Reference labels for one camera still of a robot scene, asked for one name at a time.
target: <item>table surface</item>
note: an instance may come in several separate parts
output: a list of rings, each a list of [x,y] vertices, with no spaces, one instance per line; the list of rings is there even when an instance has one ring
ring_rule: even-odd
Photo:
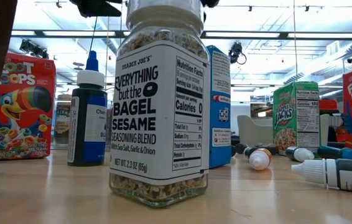
[[[352,192],[304,182],[282,156],[257,172],[236,155],[210,171],[206,194],[154,209],[111,193],[108,156],[70,167],[66,155],[0,162],[0,223],[352,223]]]

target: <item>ceiling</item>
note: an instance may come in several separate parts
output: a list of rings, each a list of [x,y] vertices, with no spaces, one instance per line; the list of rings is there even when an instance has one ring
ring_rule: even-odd
[[[84,18],[75,5],[68,0],[19,0],[14,30],[93,30],[94,17]],[[96,30],[127,30],[125,4],[114,4],[123,12],[120,18],[99,17]],[[261,31],[261,32],[352,32],[351,0],[221,0],[219,6],[206,9],[205,30]],[[57,81],[74,83],[77,63],[86,63],[91,45],[90,38],[28,38],[46,48],[50,59],[55,59]],[[115,51],[121,39],[93,39],[92,50],[97,51],[100,72],[106,74],[108,83],[114,82]],[[12,37],[9,51],[19,50],[22,38]],[[244,65],[231,66],[232,84],[282,85],[296,74],[301,80],[321,82],[325,85],[341,85],[343,72],[352,70],[344,64],[345,52],[352,41],[339,41],[339,54],[331,55],[327,46],[334,40],[249,40],[249,39],[203,39],[205,45],[215,45],[224,53],[235,42],[241,43],[247,57]],[[274,88],[263,86],[240,86],[238,91],[247,91],[252,96],[271,95]],[[324,88],[324,93],[335,91]]]

